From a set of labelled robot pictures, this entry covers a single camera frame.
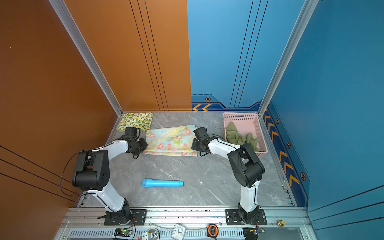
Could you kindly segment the brass round knob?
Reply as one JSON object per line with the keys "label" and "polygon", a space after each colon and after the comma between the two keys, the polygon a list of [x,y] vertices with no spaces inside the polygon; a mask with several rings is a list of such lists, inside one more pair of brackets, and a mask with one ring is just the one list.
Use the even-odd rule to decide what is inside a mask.
{"label": "brass round knob", "polygon": [[284,221],[284,220],[278,220],[277,224],[278,224],[279,227],[284,227],[287,224],[287,222]]}

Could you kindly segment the olive green ruffled skirt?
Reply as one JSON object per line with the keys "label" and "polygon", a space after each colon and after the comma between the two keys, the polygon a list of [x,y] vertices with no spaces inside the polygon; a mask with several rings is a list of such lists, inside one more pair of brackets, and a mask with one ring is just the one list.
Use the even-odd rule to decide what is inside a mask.
{"label": "olive green ruffled skirt", "polygon": [[229,122],[226,128],[226,135],[228,143],[234,145],[249,144],[254,151],[260,151],[260,149],[257,147],[259,138],[254,138],[252,133],[247,133],[245,136],[241,135],[233,122]]}

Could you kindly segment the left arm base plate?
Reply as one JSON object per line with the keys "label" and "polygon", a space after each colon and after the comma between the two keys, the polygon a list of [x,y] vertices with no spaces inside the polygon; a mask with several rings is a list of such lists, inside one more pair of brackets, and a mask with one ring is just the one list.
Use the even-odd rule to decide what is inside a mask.
{"label": "left arm base plate", "polygon": [[125,215],[122,212],[106,212],[106,214],[99,219],[105,219],[105,226],[143,226],[147,217],[146,209],[129,210]]}

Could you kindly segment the lemon print skirt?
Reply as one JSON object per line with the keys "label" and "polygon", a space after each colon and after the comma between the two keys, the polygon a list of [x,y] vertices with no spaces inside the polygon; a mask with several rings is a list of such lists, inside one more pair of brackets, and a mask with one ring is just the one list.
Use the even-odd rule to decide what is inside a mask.
{"label": "lemon print skirt", "polygon": [[154,113],[125,113],[117,126],[117,131],[124,132],[126,127],[134,127],[146,132],[151,128]]}

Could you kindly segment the pastel floral skirt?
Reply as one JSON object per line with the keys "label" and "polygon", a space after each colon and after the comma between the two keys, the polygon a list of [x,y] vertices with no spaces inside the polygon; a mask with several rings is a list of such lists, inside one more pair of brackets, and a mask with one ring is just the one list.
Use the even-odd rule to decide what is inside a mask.
{"label": "pastel floral skirt", "polygon": [[196,125],[148,130],[146,135],[147,149],[143,152],[156,156],[197,157],[198,152],[192,149]]}

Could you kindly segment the green circuit board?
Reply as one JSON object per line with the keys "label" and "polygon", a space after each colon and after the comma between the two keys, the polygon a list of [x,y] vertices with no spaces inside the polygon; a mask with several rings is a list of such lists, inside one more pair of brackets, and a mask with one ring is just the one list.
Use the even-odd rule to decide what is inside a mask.
{"label": "green circuit board", "polygon": [[113,239],[128,240],[135,235],[135,231],[129,228],[116,228],[113,234]]}

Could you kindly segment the aluminium corner post right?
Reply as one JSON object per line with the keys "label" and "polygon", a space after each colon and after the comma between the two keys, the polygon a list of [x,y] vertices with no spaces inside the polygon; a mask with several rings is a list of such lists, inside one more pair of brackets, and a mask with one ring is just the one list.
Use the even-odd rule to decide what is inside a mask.
{"label": "aluminium corner post right", "polygon": [[313,15],[313,12],[318,4],[319,0],[306,0],[299,13],[299,16],[295,22],[293,30],[287,41],[282,56],[278,62],[275,72],[271,78],[268,88],[265,92],[263,100],[258,110],[259,117],[262,117],[270,104],[272,97],[284,75],[284,72],[297,48],[298,43]]}

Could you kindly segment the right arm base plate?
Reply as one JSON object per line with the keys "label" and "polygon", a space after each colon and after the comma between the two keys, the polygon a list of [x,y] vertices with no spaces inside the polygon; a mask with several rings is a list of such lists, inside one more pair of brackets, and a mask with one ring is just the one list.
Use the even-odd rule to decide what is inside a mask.
{"label": "right arm base plate", "polygon": [[226,209],[227,225],[259,225],[266,226],[268,224],[265,211],[256,208],[250,213],[246,213],[243,209]]}

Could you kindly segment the orange black tape measure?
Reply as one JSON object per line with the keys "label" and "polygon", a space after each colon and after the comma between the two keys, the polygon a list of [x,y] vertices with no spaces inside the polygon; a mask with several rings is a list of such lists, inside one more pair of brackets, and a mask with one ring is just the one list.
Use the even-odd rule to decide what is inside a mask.
{"label": "orange black tape measure", "polygon": [[215,224],[210,224],[207,226],[207,237],[212,238],[214,240],[217,239],[219,234],[219,228]]}

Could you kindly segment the pink perforated plastic basket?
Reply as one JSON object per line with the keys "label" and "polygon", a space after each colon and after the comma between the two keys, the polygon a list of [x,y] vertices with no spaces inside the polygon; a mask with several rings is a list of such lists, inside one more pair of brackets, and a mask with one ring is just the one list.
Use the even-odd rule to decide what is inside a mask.
{"label": "pink perforated plastic basket", "polygon": [[265,143],[264,134],[262,132],[261,124],[257,114],[252,113],[223,113],[225,137],[226,128],[229,122],[233,122],[238,132],[245,136],[247,133],[252,133],[254,138],[259,138],[257,147],[260,149],[259,152],[255,151],[259,158],[263,157],[268,153],[268,149]]}

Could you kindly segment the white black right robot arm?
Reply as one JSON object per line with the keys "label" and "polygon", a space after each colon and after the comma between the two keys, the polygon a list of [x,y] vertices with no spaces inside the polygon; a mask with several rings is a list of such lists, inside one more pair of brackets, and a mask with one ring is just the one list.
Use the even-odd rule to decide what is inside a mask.
{"label": "white black right robot arm", "polygon": [[212,137],[195,138],[192,150],[199,152],[202,157],[214,154],[229,160],[235,179],[241,185],[238,217],[233,220],[234,224],[265,226],[267,220],[258,204],[258,190],[266,170],[253,148],[249,144],[234,145]]}

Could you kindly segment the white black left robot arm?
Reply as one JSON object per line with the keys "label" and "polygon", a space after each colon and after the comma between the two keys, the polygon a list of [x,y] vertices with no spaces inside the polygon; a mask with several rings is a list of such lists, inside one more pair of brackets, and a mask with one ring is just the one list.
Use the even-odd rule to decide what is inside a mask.
{"label": "white black left robot arm", "polygon": [[74,154],[76,164],[72,185],[85,195],[94,196],[105,208],[99,217],[106,226],[143,226],[147,210],[131,210],[129,202],[122,197],[110,181],[110,161],[115,157],[131,153],[135,159],[147,147],[144,139],[114,140],[97,149],[84,150]]}

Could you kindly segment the blue toy microphone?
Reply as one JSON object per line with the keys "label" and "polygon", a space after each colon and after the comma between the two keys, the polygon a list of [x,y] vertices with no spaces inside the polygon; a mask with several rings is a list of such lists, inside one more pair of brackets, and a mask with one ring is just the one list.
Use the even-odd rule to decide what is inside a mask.
{"label": "blue toy microphone", "polygon": [[182,181],[165,181],[165,180],[152,180],[152,179],[144,179],[142,180],[143,188],[151,188],[151,187],[183,187],[184,182]]}

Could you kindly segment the aluminium corner post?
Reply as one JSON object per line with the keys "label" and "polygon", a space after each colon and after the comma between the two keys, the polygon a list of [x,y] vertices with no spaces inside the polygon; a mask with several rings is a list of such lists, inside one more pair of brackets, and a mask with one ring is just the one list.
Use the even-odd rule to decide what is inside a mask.
{"label": "aluminium corner post", "polygon": [[284,75],[284,72],[297,48],[298,43],[313,15],[313,12],[318,4],[319,0],[306,0],[299,13],[299,16],[295,22],[293,30],[287,41],[282,56],[278,62],[275,72],[271,78],[268,88],[265,92],[263,100],[258,110],[259,117],[262,117],[270,104],[272,97]]}
{"label": "aluminium corner post", "polygon": [[118,116],[121,116],[123,114],[123,109],[119,104],[115,94],[113,93],[112,88],[110,87],[86,40],[84,39],[79,27],[72,17],[67,5],[64,1],[60,0],[49,0],[49,2],[59,17],[60,21],[62,22],[63,26],[65,27],[73,43],[75,44],[76,48],[78,49],[79,53],[81,54],[82,58],[84,59],[89,70],[96,79],[98,85],[102,89],[110,105],[114,109],[115,113]]}

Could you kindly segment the white power plug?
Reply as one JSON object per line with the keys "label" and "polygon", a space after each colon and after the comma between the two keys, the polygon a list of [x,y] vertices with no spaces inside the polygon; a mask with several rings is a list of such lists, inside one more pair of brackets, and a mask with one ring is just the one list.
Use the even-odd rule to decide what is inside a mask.
{"label": "white power plug", "polygon": [[144,231],[141,234],[140,240],[159,240],[160,239],[160,232],[156,228],[151,228],[146,231]]}

